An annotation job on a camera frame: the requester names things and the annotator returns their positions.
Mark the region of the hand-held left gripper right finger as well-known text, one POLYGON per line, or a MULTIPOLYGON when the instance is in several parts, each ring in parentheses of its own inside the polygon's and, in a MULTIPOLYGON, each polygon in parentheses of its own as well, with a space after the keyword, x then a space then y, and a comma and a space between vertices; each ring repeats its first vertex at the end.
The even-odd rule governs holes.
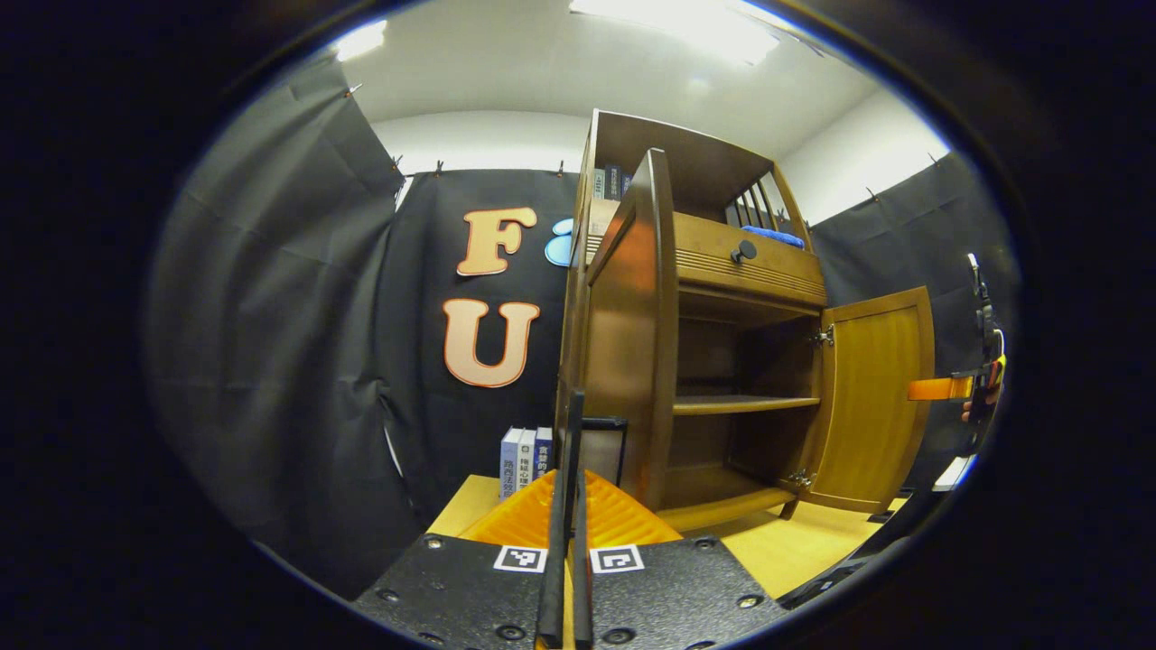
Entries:
POLYGON ((681 535, 590 470, 575 498, 575 644, 711 649, 777 625, 786 610, 718 535, 681 535))

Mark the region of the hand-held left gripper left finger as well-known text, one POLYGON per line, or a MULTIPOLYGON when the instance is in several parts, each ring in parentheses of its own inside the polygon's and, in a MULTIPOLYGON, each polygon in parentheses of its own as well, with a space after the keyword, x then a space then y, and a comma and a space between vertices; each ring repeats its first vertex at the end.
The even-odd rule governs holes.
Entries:
POLYGON ((562 647, 566 546, 573 534, 583 391, 563 409, 563 465, 546 510, 544 548, 425 534, 354 608, 425 649, 562 647))

